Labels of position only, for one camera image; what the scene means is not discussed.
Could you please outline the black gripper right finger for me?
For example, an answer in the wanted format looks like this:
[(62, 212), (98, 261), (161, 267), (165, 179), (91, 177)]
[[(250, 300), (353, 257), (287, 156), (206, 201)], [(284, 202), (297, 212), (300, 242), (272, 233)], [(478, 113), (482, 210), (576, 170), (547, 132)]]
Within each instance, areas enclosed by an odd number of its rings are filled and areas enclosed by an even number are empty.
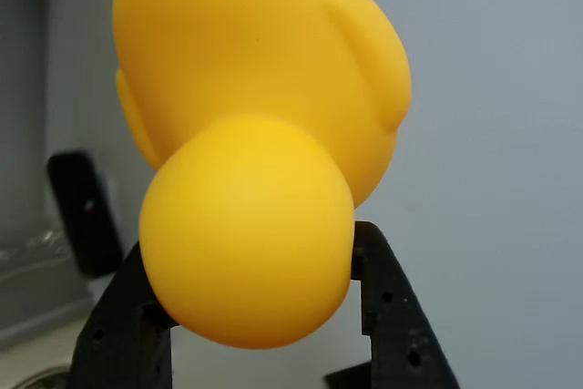
[(329, 388), (457, 388), (404, 270), (374, 224), (355, 224), (352, 278), (360, 283), (362, 333), (371, 360), (324, 376)]

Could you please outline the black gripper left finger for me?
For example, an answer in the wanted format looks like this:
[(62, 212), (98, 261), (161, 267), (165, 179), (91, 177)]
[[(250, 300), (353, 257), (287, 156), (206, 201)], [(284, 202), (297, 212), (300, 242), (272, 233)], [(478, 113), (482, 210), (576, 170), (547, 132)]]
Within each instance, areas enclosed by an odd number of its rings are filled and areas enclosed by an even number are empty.
[(77, 337), (67, 386), (170, 388), (176, 326), (152, 291), (136, 244)]

